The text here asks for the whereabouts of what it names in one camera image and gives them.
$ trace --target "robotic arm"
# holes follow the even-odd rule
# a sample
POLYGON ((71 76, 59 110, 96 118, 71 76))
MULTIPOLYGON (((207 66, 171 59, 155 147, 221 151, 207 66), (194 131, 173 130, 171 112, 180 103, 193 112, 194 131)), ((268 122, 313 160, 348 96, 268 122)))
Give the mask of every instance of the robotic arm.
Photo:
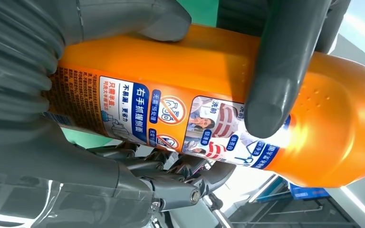
MULTIPOLYGON (((246 102, 247 129, 259 138, 288 115, 331 0, 272 2, 246 102), (296 10, 303 11, 286 17, 296 10), (307 37, 281 39, 302 29, 307 37), (276 54, 282 43, 291 49, 276 54), (287 56, 294 59, 280 65, 287 56), (265 94, 268 86, 275 89, 265 94)), ((142 227, 154 212, 196 204, 229 178, 234 165, 196 172, 204 160, 187 155, 163 171, 168 152, 135 158, 127 143, 85 150, 40 115, 48 110, 40 93, 51 88, 47 75, 66 45, 131 31, 178 41, 190 23, 174 0, 0 1, 0 225, 22 215, 19 226, 142 227)))

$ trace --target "striped shirt image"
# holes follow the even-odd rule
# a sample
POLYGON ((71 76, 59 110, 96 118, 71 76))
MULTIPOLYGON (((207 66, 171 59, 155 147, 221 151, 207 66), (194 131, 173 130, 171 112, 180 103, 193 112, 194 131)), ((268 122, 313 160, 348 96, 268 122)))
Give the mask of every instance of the striped shirt image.
POLYGON ((213 142, 209 143, 209 151, 205 153, 205 156, 209 159, 217 159, 223 156, 223 153, 226 152, 226 147, 216 144, 213 142))
POLYGON ((213 128, 212 137, 229 138, 239 129, 239 120, 237 119, 237 109, 228 104, 221 104, 219 116, 213 128))

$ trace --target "robotic hand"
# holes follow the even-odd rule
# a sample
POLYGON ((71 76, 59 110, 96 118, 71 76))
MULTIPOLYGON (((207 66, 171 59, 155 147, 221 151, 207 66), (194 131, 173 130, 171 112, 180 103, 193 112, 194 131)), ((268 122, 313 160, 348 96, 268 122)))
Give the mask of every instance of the robotic hand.
POLYGON ((165 151, 85 150, 40 115, 66 45, 132 31, 178 41, 190 24, 174 0, 0 1, 0 226, 142 227, 227 180, 234 165, 193 176, 203 159, 183 156, 166 172, 165 151))

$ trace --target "bolt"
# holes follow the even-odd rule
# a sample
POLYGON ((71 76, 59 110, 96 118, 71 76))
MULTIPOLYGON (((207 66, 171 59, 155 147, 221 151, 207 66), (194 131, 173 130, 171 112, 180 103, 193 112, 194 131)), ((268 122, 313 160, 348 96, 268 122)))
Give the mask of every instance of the bolt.
POLYGON ((200 198, 201 198, 201 193, 199 192, 198 189, 194 189, 191 192, 191 203, 196 204, 200 198))
POLYGON ((158 165, 156 165, 156 169, 158 169, 158 170, 162 170, 162 169, 163 169, 163 165, 162 165, 162 164, 158 164, 158 165))
POLYGON ((160 207, 160 202, 153 202, 151 205, 150 205, 150 208, 153 210, 153 211, 157 211, 160 207))

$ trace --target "white label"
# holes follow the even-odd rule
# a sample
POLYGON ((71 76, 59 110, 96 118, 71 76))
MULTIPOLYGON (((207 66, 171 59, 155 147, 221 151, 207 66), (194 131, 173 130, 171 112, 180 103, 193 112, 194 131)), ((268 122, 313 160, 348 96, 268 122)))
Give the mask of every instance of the white label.
POLYGON ((259 139, 244 124, 244 104, 196 97, 189 113, 182 152, 264 169, 290 140, 291 117, 273 136, 259 139))
POLYGON ((139 83, 100 77, 100 108, 109 137, 147 143, 149 90, 139 83))

